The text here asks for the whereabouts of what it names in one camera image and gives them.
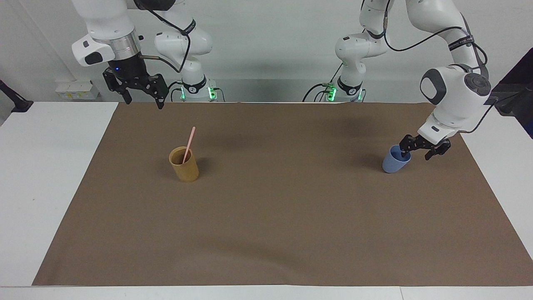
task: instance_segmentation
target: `black strap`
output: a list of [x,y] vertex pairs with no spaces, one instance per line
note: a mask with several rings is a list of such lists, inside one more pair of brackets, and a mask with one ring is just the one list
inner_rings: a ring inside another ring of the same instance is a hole
[[198,94],[198,92],[207,84],[207,78],[204,75],[204,79],[197,84],[186,84],[183,83],[183,87],[189,91],[191,94]]
[[355,96],[357,95],[357,92],[361,89],[362,87],[362,83],[359,84],[358,86],[348,86],[346,84],[344,84],[342,81],[341,81],[341,78],[339,77],[338,80],[337,80],[337,84],[338,84],[338,87],[341,88],[341,90],[343,90],[344,92],[346,92],[346,94],[348,96]]
[[183,32],[185,33],[184,35],[189,35],[189,33],[191,33],[195,28],[196,28],[196,20],[193,19],[191,24],[183,30]]
[[377,34],[377,35],[371,33],[369,30],[367,30],[367,32],[368,32],[368,35],[370,35],[370,36],[371,36],[373,39],[375,39],[375,40],[379,40],[380,38],[382,38],[382,37],[385,36],[385,31],[383,31],[382,33]]
[[464,46],[464,45],[470,45],[472,43],[474,43],[474,37],[469,35],[469,36],[465,36],[463,38],[460,38],[458,40],[456,40],[455,42],[451,43],[448,45],[448,48],[450,49],[450,51],[453,51],[461,46]]

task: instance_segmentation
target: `blue cup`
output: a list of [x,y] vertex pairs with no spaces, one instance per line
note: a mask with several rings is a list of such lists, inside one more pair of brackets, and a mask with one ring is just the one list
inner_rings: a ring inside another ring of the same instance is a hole
[[401,149],[399,145],[392,146],[389,153],[383,160],[383,171],[392,174],[398,172],[401,168],[411,161],[411,153],[407,153],[405,157],[401,157]]

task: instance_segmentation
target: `yellow cup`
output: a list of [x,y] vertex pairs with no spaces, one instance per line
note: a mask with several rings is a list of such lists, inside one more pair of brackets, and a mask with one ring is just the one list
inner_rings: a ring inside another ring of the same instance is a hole
[[195,155],[192,153],[191,149],[189,149],[187,159],[185,160],[185,163],[183,163],[183,157],[185,156],[186,150],[187,147],[178,147],[172,150],[168,156],[168,161],[181,181],[193,182],[198,179],[200,172],[198,171]]

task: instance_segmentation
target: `white wall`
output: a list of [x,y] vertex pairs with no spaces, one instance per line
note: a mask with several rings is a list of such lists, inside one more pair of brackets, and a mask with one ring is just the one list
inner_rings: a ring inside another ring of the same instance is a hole
[[[39,45],[28,37],[23,20],[11,16],[7,2],[18,2],[50,41],[78,79],[92,79],[104,101],[121,97],[101,79],[104,66],[83,68],[74,60],[70,45],[86,34],[83,21],[70,0],[4,0],[0,2],[0,78],[27,98],[58,100],[53,81],[65,77],[65,68],[43,57]],[[334,45],[339,37],[361,31],[361,0],[188,0],[199,26],[214,37],[215,48],[201,57],[205,71],[225,88],[233,101],[300,101],[313,83],[327,81],[340,63]],[[531,0],[455,0],[466,16],[476,41],[490,55],[494,85],[532,47]],[[145,36],[144,54],[156,54],[155,33],[166,26],[149,13],[131,11],[138,33]],[[391,13],[389,36],[396,47],[408,46],[427,36],[412,27],[405,4],[397,1]],[[38,57],[38,63],[30,59]],[[439,38],[408,52],[389,52],[366,61],[369,101],[423,101],[418,83],[426,70],[451,63]],[[148,62],[151,72],[176,79],[165,65]],[[150,97],[132,93],[137,101]]]

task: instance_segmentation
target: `cup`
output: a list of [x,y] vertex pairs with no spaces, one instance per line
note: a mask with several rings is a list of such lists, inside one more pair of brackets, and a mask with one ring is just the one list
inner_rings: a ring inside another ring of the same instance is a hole
[[178,147],[168,156],[168,161],[174,168],[177,177],[183,182],[193,182],[198,179],[200,172],[198,171],[198,165],[196,164],[195,155],[191,149],[187,153],[187,159],[183,163],[183,157],[185,156],[185,151],[187,147]]
[[405,157],[402,157],[400,146],[392,146],[383,160],[383,171],[389,174],[396,173],[410,161],[411,153],[407,153]]

